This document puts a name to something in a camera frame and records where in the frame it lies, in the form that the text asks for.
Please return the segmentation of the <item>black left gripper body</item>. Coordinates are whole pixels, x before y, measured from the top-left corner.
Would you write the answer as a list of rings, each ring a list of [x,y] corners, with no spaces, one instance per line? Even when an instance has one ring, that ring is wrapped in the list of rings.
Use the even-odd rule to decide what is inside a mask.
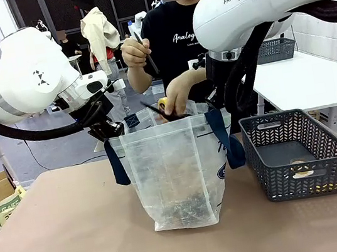
[[[116,137],[114,122],[108,117],[91,125],[88,133],[101,142]]]

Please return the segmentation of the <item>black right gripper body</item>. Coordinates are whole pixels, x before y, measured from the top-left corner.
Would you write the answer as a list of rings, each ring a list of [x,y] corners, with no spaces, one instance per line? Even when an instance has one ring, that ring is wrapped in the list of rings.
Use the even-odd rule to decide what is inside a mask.
[[[232,68],[231,63],[229,61],[219,61],[213,58],[206,58],[205,60],[207,79],[213,82],[218,99],[223,99],[225,85]]]

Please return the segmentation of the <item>person's left hand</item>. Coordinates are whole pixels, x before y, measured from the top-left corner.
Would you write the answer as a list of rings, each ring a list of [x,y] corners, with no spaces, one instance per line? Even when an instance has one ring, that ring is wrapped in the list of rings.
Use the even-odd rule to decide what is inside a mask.
[[[182,115],[186,110],[190,89],[194,84],[194,70],[188,70],[172,80],[166,90],[165,114]]]

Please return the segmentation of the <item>person's right hand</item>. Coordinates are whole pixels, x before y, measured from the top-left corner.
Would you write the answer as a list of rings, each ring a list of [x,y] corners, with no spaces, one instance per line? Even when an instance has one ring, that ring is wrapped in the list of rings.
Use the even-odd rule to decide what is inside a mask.
[[[132,39],[127,38],[122,46],[122,57],[129,68],[143,67],[146,65],[146,58],[151,54],[149,47],[149,40],[144,38],[142,43]]]

